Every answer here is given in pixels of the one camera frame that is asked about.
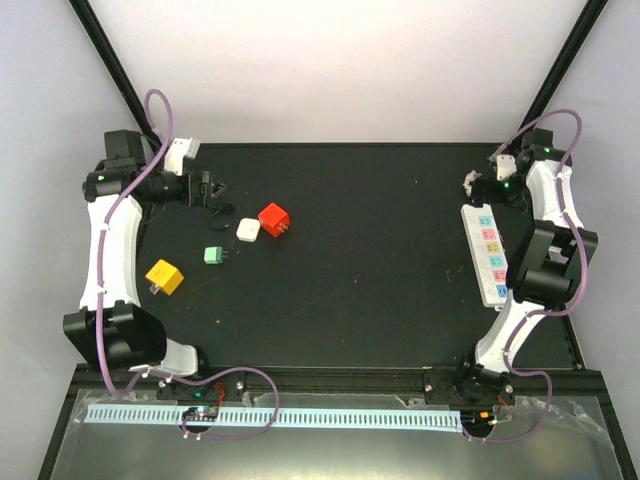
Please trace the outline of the white charger block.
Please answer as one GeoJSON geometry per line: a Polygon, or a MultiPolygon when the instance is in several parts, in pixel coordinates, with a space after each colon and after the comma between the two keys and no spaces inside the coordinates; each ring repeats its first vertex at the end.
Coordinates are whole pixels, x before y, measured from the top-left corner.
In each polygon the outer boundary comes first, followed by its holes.
{"type": "Polygon", "coordinates": [[[242,218],[236,229],[236,237],[238,240],[247,243],[253,243],[257,240],[261,224],[258,219],[242,218]]]}

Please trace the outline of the red cube socket adapter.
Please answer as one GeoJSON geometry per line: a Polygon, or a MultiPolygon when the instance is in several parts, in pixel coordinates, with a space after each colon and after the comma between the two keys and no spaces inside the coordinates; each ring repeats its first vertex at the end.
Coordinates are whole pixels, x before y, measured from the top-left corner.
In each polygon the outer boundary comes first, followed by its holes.
{"type": "Polygon", "coordinates": [[[258,220],[261,227],[274,238],[285,233],[290,227],[288,212],[276,203],[267,205],[258,214],[258,220]]]}

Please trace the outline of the green plug adapter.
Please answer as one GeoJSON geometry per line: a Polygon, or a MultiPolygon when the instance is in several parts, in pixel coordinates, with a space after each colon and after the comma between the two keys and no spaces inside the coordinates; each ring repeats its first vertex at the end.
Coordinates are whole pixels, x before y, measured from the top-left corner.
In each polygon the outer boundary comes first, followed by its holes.
{"type": "Polygon", "coordinates": [[[203,261],[207,265],[219,265],[227,256],[228,252],[222,246],[210,246],[204,249],[203,261]]]}

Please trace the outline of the white power strip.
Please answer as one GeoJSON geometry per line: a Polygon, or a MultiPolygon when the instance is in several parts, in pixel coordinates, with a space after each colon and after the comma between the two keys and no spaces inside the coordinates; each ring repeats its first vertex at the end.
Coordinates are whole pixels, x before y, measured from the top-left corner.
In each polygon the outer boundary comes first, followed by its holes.
{"type": "Polygon", "coordinates": [[[493,210],[465,204],[460,212],[482,303],[500,310],[508,297],[508,263],[493,210]]]}

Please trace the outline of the yellow cube socket adapter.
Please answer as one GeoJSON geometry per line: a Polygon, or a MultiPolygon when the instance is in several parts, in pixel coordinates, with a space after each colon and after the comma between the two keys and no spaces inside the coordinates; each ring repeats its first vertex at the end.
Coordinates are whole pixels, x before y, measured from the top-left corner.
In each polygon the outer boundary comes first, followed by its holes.
{"type": "Polygon", "coordinates": [[[150,292],[159,292],[165,295],[172,295],[184,281],[184,276],[180,270],[166,260],[159,259],[145,274],[146,280],[150,283],[150,292]]]}

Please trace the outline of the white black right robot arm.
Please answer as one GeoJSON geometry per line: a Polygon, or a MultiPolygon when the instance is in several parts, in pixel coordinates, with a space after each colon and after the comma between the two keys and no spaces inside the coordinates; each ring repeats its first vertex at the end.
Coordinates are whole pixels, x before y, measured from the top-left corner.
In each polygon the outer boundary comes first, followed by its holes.
{"type": "Polygon", "coordinates": [[[454,379],[457,396],[478,404],[502,393],[515,357],[537,324],[577,299],[598,246],[579,220],[571,192],[572,160],[549,130],[523,134],[512,154],[491,157],[494,173],[471,172],[461,217],[484,306],[498,316],[472,347],[454,379]],[[532,215],[513,253],[505,252],[493,206],[532,215]]]}

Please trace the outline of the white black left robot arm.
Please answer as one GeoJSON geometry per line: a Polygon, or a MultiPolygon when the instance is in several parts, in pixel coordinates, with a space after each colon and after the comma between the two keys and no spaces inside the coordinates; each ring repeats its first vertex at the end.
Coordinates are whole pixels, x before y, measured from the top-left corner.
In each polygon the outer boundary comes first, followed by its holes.
{"type": "Polygon", "coordinates": [[[226,182],[209,171],[189,172],[200,143],[175,138],[147,163],[140,134],[105,135],[106,159],[82,185],[90,220],[87,280],[77,312],[63,318],[63,332],[88,365],[103,375],[126,369],[147,376],[179,378],[193,399],[207,397],[215,376],[201,348],[168,338],[159,319],[145,311],[136,285],[136,260],[143,209],[177,202],[228,209],[221,201],[226,182]]]}

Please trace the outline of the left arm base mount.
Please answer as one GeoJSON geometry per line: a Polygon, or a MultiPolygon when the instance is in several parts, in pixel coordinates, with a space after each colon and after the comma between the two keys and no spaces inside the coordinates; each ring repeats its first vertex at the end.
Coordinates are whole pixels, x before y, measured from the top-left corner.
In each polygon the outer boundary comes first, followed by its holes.
{"type": "Polygon", "coordinates": [[[234,372],[204,385],[189,385],[173,380],[157,389],[159,400],[216,403],[234,400],[243,393],[247,373],[234,372]]]}

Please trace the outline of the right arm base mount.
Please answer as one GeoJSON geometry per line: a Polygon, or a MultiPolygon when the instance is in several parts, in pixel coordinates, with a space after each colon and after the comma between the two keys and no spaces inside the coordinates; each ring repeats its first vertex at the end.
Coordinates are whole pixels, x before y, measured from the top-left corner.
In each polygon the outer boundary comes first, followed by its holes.
{"type": "Polygon", "coordinates": [[[425,370],[421,376],[422,393],[430,404],[473,408],[498,405],[501,400],[513,406],[515,398],[506,389],[506,374],[479,374],[460,379],[454,370],[425,370]]]}

